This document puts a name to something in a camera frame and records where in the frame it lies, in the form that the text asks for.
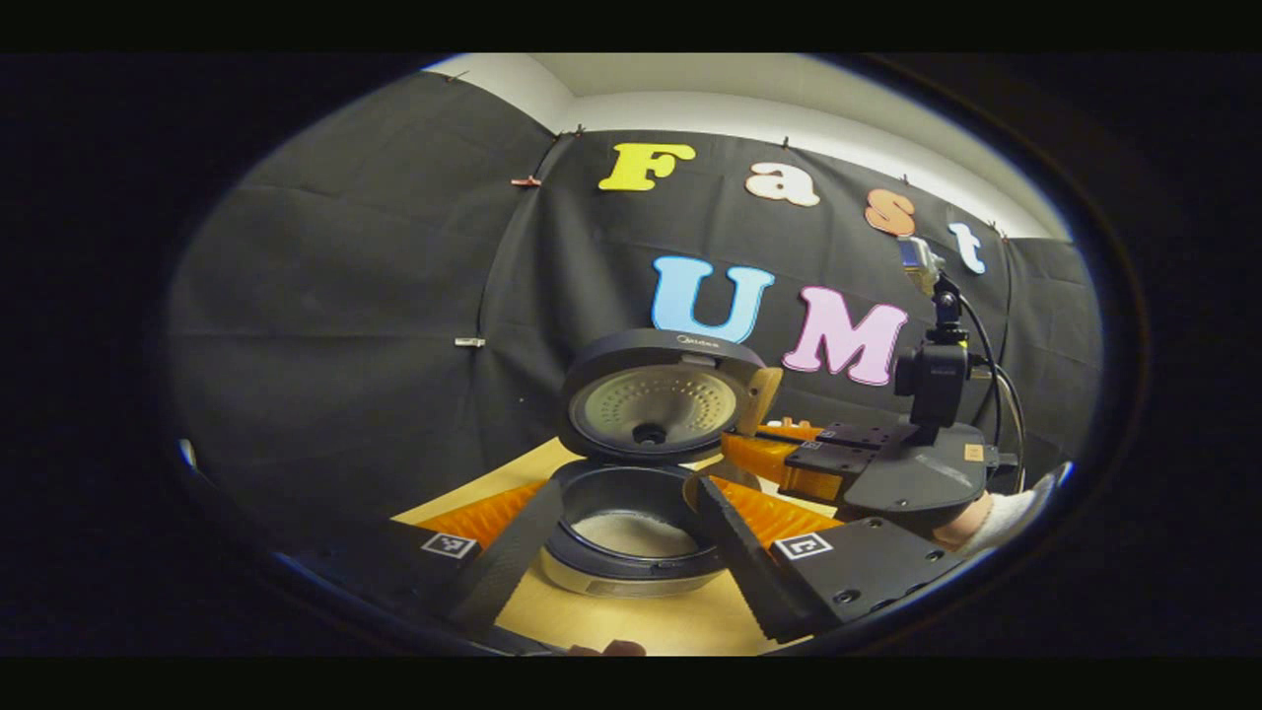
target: blue letter u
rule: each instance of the blue letter u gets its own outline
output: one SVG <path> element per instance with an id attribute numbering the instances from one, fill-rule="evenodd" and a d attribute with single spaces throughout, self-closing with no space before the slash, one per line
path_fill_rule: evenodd
<path id="1" fill-rule="evenodd" d="M 693 317 L 702 279 L 714 272 L 714 266 L 690 256 L 661 256 L 652 262 L 661 277 L 652 298 L 652 324 L 659 329 L 675 329 L 729 342 L 741 342 L 753 332 L 758 318 L 762 290 L 776 276 L 751 266 L 732 266 L 727 277 L 736 284 L 732 311 L 722 325 L 704 325 Z"/>

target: white wall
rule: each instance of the white wall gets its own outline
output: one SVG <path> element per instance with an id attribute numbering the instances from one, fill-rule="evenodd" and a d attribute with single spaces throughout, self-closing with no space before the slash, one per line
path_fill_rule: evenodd
<path id="1" fill-rule="evenodd" d="M 461 54 L 427 71 L 459 76 L 553 132 L 582 124 L 591 131 L 680 130 L 774 144 L 787 136 L 796 148 L 895 178 L 907 175 L 915 187 L 982 221 L 994 221 L 1013 238 L 1071 238 L 1039 188 L 970 134 L 863 77 L 815 59 L 786 54 Z"/>

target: cable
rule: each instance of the cable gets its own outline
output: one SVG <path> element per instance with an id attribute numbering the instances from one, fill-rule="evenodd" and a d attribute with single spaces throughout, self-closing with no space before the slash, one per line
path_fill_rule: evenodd
<path id="1" fill-rule="evenodd" d="M 1012 414 L 1012 420 L 1016 424 L 1017 430 L 1017 489 L 1015 493 L 1021 493 L 1025 491 L 1025 411 L 1021 409 L 1021 399 L 1017 397 L 1016 387 L 1012 385 L 1012 378 L 1008 373 L 1003 371 L 1002 367 L 996 366 L 1000 373 L 1000 386 L 1002 387 L 1005 395 L 1008 400 L 1008 411 Z"/>
<path id="2" fill-rule="evenodd" d="M 986 327 L 982 324 L 982 319 L 977 317 L 977 313 L 973 310 L 973 305 L 968 301 L 968 298 L 964 298 L 964 295 L 962 294 L 959 296 L 959 303 L 960 305 L 964 306 L 965 310 L 968 310 L 968 317 L 973 319 L 973 324 L 977 327 L 978 334 L 982 335 L 982 349 L 986 351 L 986 361 L 991 366 L 991 380 L 998 381 L 1000 378 L 997 372 L 998 363 L 994 362 L 994 352 L 991 351 L 991 338 L 989 335 L 986 334 Z M 1000 404 L 1000 388 L 992 387 L 991 390 L 992 392 L 994 392 L 994 446 L 997 448 L 1000 445 L 1000 435 L 1003 431 L 1002 430 L 1003 406 Z"/>

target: wooden table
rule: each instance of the wooden table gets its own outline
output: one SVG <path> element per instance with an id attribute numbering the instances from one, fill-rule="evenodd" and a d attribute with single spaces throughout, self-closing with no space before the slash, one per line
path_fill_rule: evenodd
<path id="1" fill-rule="evenodd" d="M 459 506 L 530 483 L 545 480 L 564 464 L 581 459 L 558 440 L 510 462 L 445 496 L 395 516 L 419 523 Z M 689 465 L 699 468 L 712 462 Z M 776 496 L 775 484 L 761 482 Z M 832 517 L 834 508 L 784 498 Z M 732 574 L 723 571 L 702 589 L 659 599 L 604 599 L 553 585 L 539 561 L 522 578 L 496 622 L 528 638 L 562 648 L 604 648 L 611 641 L 634 641 L 650 656 L 756 656 L 784 648 L 758 629 Z"/>

